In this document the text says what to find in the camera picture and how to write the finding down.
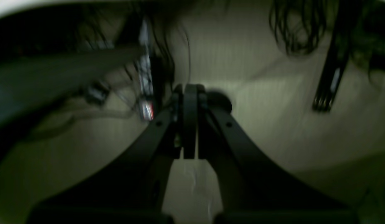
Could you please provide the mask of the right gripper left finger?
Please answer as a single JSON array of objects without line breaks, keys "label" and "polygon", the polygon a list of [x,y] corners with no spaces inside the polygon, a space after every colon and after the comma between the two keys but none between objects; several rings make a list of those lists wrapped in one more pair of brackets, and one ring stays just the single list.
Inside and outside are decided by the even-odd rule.
[{"label": "right gripper left finger", "polygon": [[194,159],[197,85],[174,90],[163,109],[119,157],[81,183],[36,205],[28,224],[172,224],[161,212],[174,159]]}]

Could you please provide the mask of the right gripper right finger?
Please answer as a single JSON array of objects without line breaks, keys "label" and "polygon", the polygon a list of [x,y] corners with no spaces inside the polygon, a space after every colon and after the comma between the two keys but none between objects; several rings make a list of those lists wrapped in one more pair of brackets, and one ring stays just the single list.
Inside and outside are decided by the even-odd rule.
[{"label": "right gripper right finger", "polygon": [[219,92],[197,87],[198,157],[214,169],[223,211],[214,224],[356,224],[356,212],[271,160],[230,113]]}]

